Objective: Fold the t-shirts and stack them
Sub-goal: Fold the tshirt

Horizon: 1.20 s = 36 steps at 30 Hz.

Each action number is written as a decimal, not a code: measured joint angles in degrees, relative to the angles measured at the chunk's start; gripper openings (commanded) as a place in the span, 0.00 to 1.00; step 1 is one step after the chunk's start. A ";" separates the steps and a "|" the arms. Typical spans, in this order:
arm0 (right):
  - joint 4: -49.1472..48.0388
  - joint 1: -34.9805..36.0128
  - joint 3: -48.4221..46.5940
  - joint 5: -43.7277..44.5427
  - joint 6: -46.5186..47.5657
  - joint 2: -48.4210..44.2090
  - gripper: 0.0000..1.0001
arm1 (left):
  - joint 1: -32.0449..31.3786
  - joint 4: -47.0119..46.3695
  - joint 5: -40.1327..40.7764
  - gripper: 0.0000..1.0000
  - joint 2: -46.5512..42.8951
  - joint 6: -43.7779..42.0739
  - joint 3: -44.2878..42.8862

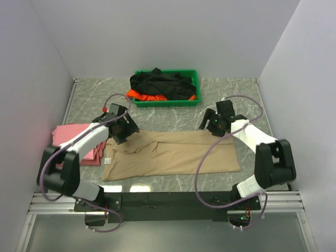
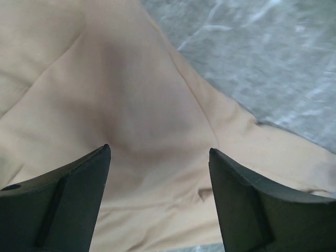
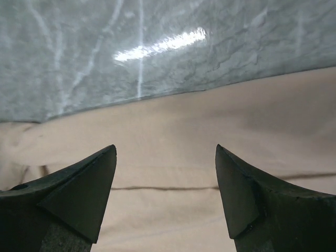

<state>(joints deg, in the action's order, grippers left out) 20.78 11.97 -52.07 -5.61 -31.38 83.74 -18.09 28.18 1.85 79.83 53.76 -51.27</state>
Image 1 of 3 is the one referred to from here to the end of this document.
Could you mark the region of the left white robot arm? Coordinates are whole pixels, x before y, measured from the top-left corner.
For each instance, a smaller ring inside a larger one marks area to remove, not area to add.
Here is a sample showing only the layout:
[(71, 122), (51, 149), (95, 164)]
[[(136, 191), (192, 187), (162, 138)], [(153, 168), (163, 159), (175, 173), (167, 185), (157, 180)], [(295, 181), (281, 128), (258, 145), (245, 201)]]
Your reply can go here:
[(140, 132), (129, 115), (129, 107), (115, 103), (95, 118), (82, 132), (58, 145), (49, 145), (43, 152), (37, 185), (42, 193), (46, 190), (58, 192), (86, 201), (93, 211), (108, 205), (101, 186), (81, 180), (80, 162), (97, 145), (112, 138), (116, 144), (127, 141), (127, 137)]

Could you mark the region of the beige t shirt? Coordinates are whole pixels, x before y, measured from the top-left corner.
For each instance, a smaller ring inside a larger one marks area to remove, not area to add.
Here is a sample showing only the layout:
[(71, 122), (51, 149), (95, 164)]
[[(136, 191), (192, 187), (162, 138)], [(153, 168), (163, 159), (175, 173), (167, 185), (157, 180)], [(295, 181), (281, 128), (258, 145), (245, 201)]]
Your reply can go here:
[(232, 137), (221, 140), (207, 131), (140, 131), (116, 144), (106, 143), (103, 181), (136, 176), (239, 172)]

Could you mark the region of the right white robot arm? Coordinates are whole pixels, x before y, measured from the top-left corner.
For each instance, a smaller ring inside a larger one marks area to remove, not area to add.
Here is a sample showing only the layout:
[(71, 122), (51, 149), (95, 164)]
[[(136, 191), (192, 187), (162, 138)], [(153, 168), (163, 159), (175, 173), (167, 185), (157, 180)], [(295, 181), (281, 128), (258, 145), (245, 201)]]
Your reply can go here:
[(224, 140), (233, 136), (242, 141), (255, 154), (254, 174), (233, 186), (230, 202), (217, 208), (243, 209), (249, 199), (266, 189), (294, 181), (297, 177), (291, 145), (288, 140), (278, 140), (252, 124), (244, 115), (236, 115), (233, 103), (222, 100), (216, 109), (206, 109), (199, 129), (207, 129)]

